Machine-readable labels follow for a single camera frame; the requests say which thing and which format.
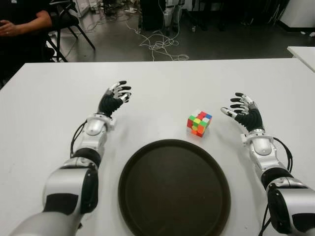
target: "gray floor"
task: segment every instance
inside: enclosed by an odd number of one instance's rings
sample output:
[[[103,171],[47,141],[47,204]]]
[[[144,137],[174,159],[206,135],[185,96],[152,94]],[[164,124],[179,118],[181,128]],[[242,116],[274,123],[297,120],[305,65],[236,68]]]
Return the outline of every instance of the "gray floor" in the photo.
[[[100,15],[87,13],[81,19],[81,26],[94,43],[94,51],[82,35],[77,40],[67,30],[62,34],[62,52],[70,62],[78,61],[151,61],[152,54],[147,47],[139,47],[143,37],[136,35],[126,26],[137,28],[138,16],[127,16],[119,12],[116,20],[100,20]],[[219,31],[216,21],[209,23],[207,31],[190,31],[190,23],[182,19],[180,34],[176,38],[179,46],[168,51],[172,55],[187,54],[190,60],[205,59],[256,59],[289,58],[288,46],[315,46],[315,38],[299,32],[286,32],[281,27],[244,26],[228,24],[225,31]],[[142,32],[146,36],[152,32]],[[155,60],[170,60],[168,56],[154,53]]]

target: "robotic hand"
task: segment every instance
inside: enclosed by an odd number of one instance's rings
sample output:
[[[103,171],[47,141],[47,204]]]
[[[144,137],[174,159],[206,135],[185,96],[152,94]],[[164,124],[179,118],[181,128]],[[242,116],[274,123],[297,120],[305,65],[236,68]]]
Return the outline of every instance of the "robotic hand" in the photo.
[[[115,126],[110,116],[131,96],[131,87],[121,86],[124,84],[126,81],[120,81],[106,91],[98,112],[82,124],[83,138],[77,150],[49,176],[43,192],[43,212],[23,221],[11,236],[74,236],[82,226],[83,215],[96,208],[97,171],[106,133]]]
[[[277,159],[273,137],[264,130],[260,112],[248,96],[235,93],[232,111],[221,111],[243,125],[249,132],[242,142],[250,149],[258,178],[266,189],[272,226],[282,234],[315,235],[315,191],[294,178]]]

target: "white cable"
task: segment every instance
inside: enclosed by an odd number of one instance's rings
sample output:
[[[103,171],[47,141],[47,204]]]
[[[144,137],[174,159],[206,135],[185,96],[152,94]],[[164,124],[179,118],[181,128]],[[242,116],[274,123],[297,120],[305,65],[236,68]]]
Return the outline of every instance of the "white cable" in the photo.
[[[159,4],[159,0],[158,0],[158,5],[163,13],[163,16],[164,16],[164,12]],[[143,40],[140,44],[139,44],[139,47],[142,47],[142,46],[147,46],[149,50],[151,50],[152,52],[152,59],[153,61],[155,60],[155,57],[154,57],[154,54],[153,52],[156,52],[156,53],[160,53],[160,54],[163,54],[163,55],[166,55],[168,57],[170,57],[170,59],[172,61],[175,61],[175,60],[188,60],[189,59],[189,56],[186,55],[186,54],[179,54],[179,55],[171,55],[169,54],[169,52],[167,51],[167,47],[170,47],[170,46],[178,46],[179,45],[179,42],[177,40],[174,40],[178,35],[179,35],[179,29],[180,29],[180,21],[179,21],[179,16],[180,14],[178,14],[178,31],[177,31],[177,34],[173,37],[173,38],[169,38],[167,36],[165,36],[164,34],[162,34],[161,31],[157,30],[157,31],[154,31],[152,33],[151,36],[149,37],[146,37],[144,36],[143,34],[140,34],[137,32],[136,29],[134,28],[131,28],[129,25],[128,25],[128,22],[126,21],[126,25],[127,27],[130,29],[130,30],[133,30],[135,32],[135,34],[137,35],[140,35],[142,37],[145,38],[145,40]],[[154,37],[154,36],[161,36],[162,37],[162,41],[156,41],[154,44],[151,44],[151,41],[150,41],[150,38]]]

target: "white cabinet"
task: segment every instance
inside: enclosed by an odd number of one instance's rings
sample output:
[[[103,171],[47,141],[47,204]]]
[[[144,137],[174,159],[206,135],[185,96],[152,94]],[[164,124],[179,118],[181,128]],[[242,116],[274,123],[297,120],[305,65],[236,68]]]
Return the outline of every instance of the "white cabinet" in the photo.
[[[291,28],[315,27],[315,0],[290,0],[280,20]]]

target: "person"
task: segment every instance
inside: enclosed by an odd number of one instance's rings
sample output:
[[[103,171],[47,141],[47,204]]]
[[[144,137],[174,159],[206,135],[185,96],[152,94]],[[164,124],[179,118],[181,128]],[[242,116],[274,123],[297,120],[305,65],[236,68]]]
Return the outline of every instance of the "person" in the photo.
[[[0,81],[26,62],[43,61],[45,41],[39,32],[52,25],[47,7],[46,0],[0,0]]]

